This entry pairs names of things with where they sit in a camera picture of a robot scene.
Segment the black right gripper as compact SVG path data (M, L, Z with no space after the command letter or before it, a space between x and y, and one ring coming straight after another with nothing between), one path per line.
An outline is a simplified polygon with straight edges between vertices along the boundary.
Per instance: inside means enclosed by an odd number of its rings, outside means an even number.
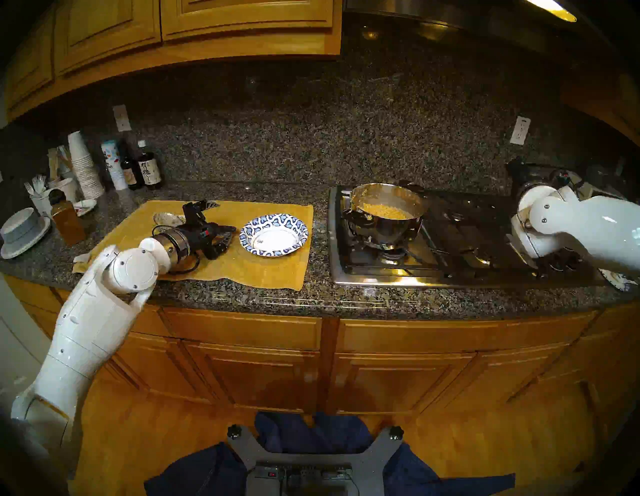
M536 186L549 186L549 167L542 164L511 159L505 169L511 178L511 197L519 199L527 190Z

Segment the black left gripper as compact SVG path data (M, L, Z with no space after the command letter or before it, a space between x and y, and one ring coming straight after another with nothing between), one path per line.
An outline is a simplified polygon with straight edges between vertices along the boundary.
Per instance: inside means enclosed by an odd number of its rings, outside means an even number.
M204 211L219 207L214 200L190 201L182 206L185 222L181 232L185 235L192 253L201 252L208 260L225 254L236 233L235 227L226 227L207 221Z

